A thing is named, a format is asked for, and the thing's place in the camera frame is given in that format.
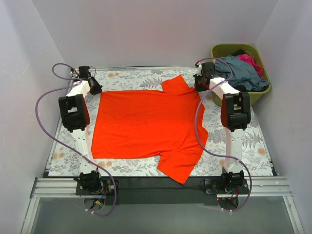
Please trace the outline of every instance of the blue clothing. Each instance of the blue clothing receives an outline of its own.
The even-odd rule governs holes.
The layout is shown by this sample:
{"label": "blue clothing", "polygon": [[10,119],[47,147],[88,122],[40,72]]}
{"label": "blue clothing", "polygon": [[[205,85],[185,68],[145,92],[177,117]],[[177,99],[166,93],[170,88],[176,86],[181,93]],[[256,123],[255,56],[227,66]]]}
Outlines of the blue clothing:
{"label": "blue clothing", "polygon": [[[246,87],[246,91],[264,91],[268,88],[270,83],[261,78],[253,66],[234,56],[226,56],[220,59],[225,61],[233,71],[233,78],[229,80],[232,87],[243,85]],[[216,71],[225,79],[230,78],[231,73],[227,65],[218,60],[214,65]]]}

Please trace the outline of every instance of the black bracket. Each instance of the black bracket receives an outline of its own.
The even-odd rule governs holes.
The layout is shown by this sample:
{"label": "black bracket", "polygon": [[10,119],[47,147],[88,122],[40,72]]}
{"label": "black bracket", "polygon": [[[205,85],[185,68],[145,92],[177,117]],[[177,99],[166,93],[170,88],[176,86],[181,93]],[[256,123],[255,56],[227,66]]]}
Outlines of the black bracket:
{"label": "black bracket", "polygon": [[71,133],[73,130],[84,130],[90,124],[90,116],[82,94],[58,98],[62,123]]}
{"label": "black bracket", "polygon": [[235,191],[237,188],[243,186],[244,183],[244,172],[239,173],[223,173],[221,175],[220,187],[228,191]]}
{"label": "black bracket", "polygon": [[91,193],[101,192],[103,189],[103,182],[98,169],[88,174],[80,173],[79,178],[74,178],[74,180],[79,183],[81,189]]}
{"label": "black bracket", "polygon": [[206,91],[209,89],[210,79],[219,77],[215,70],[215,64],[213,62],[205,62],[201,64],[202,75],[194,75],[195,78],[195,90],[197,92]]}
{"label": "black bracket", "polygon": [[97,80],[91,75],[89,71],[89,66],[81,66],[79,69],[79,78],[82,80],[86,80],[90,86],[90,94],[96,95],[102,92],[102,85],[100,85]]}
{"label": "black bracket", "polygon": [[231,132],[234,132],[235,129],[245,130],[250,120],[250,99],[248,92],[223,95],[221,107],[221,122],[223,127],[227,127]]}

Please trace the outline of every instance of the robotic arm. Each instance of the robotic arm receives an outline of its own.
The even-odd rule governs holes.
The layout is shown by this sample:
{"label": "robotic arm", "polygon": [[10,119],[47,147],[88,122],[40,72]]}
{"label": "robotic arm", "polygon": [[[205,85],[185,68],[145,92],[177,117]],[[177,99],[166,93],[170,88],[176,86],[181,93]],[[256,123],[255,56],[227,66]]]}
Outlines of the robotic arm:
{"label": "robotic arm", "polygon": [[[206,62],[198,64],[195,78],[195,89],[206,91],[225,79],[217,74],[215,64]],[[250,99],[248,92],[239,92],[228,82],[216,86],[212,90],[221,100],[221,122],[226,132],[226,155],[242,159],[242,139],[247,125],[251,121]],[[220,185],[221,189],[235,190],[244,184],[243,167],[238,160],[226,158],[223,165]]]}
{"label": "robotic arm", "polygon": [[[79,67],[79,78],[76,86],[64,97],[58,99],[62,123],[67,128],[74,140],[76,149],[93,161],[91,143],[88,136],[90,124],[89,112],[85,103],[85,97],[90,93],[96,95],[102,92],[102,86],[89,72],[90,67]],[[79,188],[97,194],[103,188],[103,181],[96,166],[89,163],[83,157],[79,157],[79,179],[75,178]]]}

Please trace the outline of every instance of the shirt sleeve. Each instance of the shirt sleeve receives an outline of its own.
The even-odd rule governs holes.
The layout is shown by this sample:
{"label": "shirt sleeve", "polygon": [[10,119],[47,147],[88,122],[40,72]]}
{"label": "shirt sleeve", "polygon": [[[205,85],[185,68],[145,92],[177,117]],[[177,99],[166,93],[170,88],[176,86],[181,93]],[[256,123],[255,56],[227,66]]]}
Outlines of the shirt sleeve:
{"label": "shirt sleeve", "polygon": [[182,75],[162,82],[161,86],[164,92],[172,95],[181,95],[195,90],[187,85]]}
{"label": "shirt sleeve", "polygon": [[160,154],[157,168],[176,182],[184,184],[201,154],[202,151],[166,152]]}

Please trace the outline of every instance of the pink clothing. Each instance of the pink clothing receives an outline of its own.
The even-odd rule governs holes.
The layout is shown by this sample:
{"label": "pink clothing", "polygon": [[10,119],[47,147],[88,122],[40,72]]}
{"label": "pink clothing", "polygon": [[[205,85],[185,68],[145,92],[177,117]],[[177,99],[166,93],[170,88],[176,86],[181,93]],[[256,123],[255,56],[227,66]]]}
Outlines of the pink clothing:
{"label": "pink clothing", "polygon": [[254,69],[256,70],[256,72],[258,73],[258,75],[259,75],[260,77],[263,77],[263,70],[262,70],[262,67],[260,67],[260,66],[258,66],[258,65],[255,64],[254,58],[253,58],[253,57],[251,57],[251,56],[249,56],[249,55],[246,55],[246,54],[244,54],[244,55],[238,55],[237,57],[238,57],[240,60],[242,60],[243,62],[246,62],[246,63],[250,64],[251,66],[253,66]]}

